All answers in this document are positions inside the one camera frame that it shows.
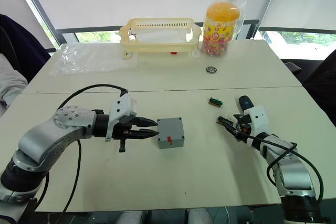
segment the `black cable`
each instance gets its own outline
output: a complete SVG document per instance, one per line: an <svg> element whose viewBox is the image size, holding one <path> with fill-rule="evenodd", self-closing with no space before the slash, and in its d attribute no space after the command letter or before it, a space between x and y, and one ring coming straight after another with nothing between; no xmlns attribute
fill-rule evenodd
<svg viewBox="0 0 336 224"><path fill-rule="evenodd" d="M275 182L273 181L273 179L271 178L270 176L270 170L273 168L273 166L279 162L280 160L282 160L288 153L290 153L292 150L294 150L296 148L296 146L298 146L297 143L292 143L293 146L291 148L289 148L288 150L286 150L284 153L282 153L280 156L278 156L272 163L270 163L268 166L267 166L267 169L266 169L266 174L267 174L267 177L268 177L268 180L276 187L277 184L275 184Z"/></svg>
<svg viewBox="0 0 336 224"><path fill-rule="evenodd" d="M44 196L46 195L46 192L48 190L48 185L49 185L49 172L47 172L47 174L46 174L46 181L44 183L43 192L42 192L41 197L39 198L39 200L36 204L36 207L35 207L34 211L38 208L38 206L41 204Z"/></svg>
<svg viewBox="0 0 336 224"><path fill-rule="evenodd" d="M61 212L61 214L58 216L55 224L57 224L61 218L63 217L63 215L65 214L65 212L68 210L68 207L72 201L72 198L75 194L75 190L76 190L76 187L77 187L77 182L78 182L78 177L79 177L79 171L80 171L80 161L81 161L81 157L82 157L82 146L80 144L80 141L77 140L77 143L78 143L78 163L77 163L77 171L76 171L76 178L75 178L75 183L73 185L73 188L72 188L72 191L71 191L71 195L68 199L68 202L67 204L65 205L65 208L63 209L63 211Z"/></svg>
<svg viewBox="0 0 336 224"><path fill-rule="evenodd" d="M287 151L289 148L287 147L284 147L283 145L280 145L280 144L276 144L276 143L272 143L272 142L269 142L269 141L266 141L262 138L259 138L259 137L255 137L255 136L251 136L251 135L248 135L242 131L239 131L242 135L248 137L248 138L252 138L253 140L258 140L258 141L261 141L263 143L266 143L266 144L270 144L270 145L273 145L273 146L276 146L278 148L281 148L285 151ZM302 156L301 154L295 152L295 151L290 151L290 153L293 153L294 155L296 155L298 158L302 159L303 161L305 161L315 172L318 180L319 180L319 184L320 184L320 195L319 195L319 198L318 198L318 203L321 203L322 199L323 199L323 194L324 194L324 185L323 185L323 180L322 180L322 177L319 173L319 171L317 170L317 168L308 160L306 159L304 156Z"/></svg>
<svg viewBox="0 0 336 224"><path fill-rule="evenodd" d="M64 107L65 104L67 104L68 101L70 101L72 98L74 98L75 96L79 95L80 93L88 90L88 89L92 89L92 88L97 88L97 87L110 87L110 88L115 88L115 89L119 89L121 91L121 95L127 93L127 89L121 88L119 86L115 86L115 85L111 85L111 84L95 84L95 85L91 85L91 86L87 86L83 89L77 90L75 93L73 93L71 96L69 96L59 107L58 109Z"/></svg>
<svg viewBox="0 0 336 224"><path fill-rule="evenodd" d="M70 95L59 107L58 109L64 107L65 104L67 104L68 101L70 101L72 98L74 98L75 96L79 95L80 93L88 90L88 89L92 89L92 88L97 88L97 87L110 87L110 88L115 88L115 89L119 89L121 91L121 96L125 93L127 93L127 89L124 89L122 87L119 87L119 86L115 86L115 85L111 85L111 84L95 84L95 85L91 85L91 86L87 86L85 88L82 88L80 90L77 90L75 93L73 93L72 95ZM61 212L61 214L59 215L59 217L57 218L55 224L57 224L61 218L63 217L63 215L65 214L65 212L68 210L68 207L72 201L72 198L75 194L75 190L76 190L76 187L77 187L77 181L78 181L78 177L79 177L79 171L80 171L80 161L81 161L81 156L82 156L82 147L81 147L81 144L80 144L80 141L77 140L77 143L78 143L78 164L77 164L77 171L76 171L76 178L75 178L75 183L73 185L73 188L72 188L72 192L71 192L71 195L68 199L68 202L65 206L65 208L63 209L63 211Z"/></svg>

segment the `label on jar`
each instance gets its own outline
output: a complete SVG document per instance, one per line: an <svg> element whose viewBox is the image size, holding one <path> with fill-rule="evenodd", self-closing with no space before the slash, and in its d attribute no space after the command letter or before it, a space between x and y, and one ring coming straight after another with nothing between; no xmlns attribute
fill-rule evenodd
<svg viewBox="0 0 336 224"><path fill-rule="evenodd" d="M217 23L216 25L205 23L204 39L216 43L229 42L234 34L234 26L231 24L230 26L224 26L225 23Z"/></svg>

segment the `floor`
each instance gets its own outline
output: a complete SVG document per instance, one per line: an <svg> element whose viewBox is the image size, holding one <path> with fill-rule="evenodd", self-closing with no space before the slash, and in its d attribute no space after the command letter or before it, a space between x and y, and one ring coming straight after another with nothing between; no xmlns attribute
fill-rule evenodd
<svg viewBox="0 0 336 224"><path fill-rule="evenodd" d="M248 207L207 208L214 224L282 224L283 214L280 205L263 206L256 209ZM336 223L336 199L324 200L321 204L327 223ZM121 212L94 212L80 215L65 215L60 224L113 224ZM31 223L53 224L57 214L37 213ZM154 210L148 224L185 224L185 210Z"/></svg>

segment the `yellow lid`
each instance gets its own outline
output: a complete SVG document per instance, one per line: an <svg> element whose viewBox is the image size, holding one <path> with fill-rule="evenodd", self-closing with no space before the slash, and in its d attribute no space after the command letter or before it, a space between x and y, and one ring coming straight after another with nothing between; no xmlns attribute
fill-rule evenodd
<svg viewBox="0 0 336 224"><path fill-rule="evenodd" d="M206 12L206 17L217 22L235 21L239 16L239 8L229 2L216 2Z"/></svg>

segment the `plastic bag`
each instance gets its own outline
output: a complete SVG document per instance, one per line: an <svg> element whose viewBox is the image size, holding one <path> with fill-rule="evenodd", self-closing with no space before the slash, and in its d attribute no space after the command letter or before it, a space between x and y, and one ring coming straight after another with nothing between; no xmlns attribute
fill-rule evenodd
<svg viewBox="0 0 336 224"><path fill-rule="evenodd" d="M122 59L119 43L75 43L61 46L63 54L56 60L50 75L108 72L137 66L137 56Z"/></svg>
<svg viewBox="0 0 336 224"><path fill-rule="evenodd" d="M228 43L240 32L246 0L215 0L206 12L202 51L209 56L225 54Z"/></svg>

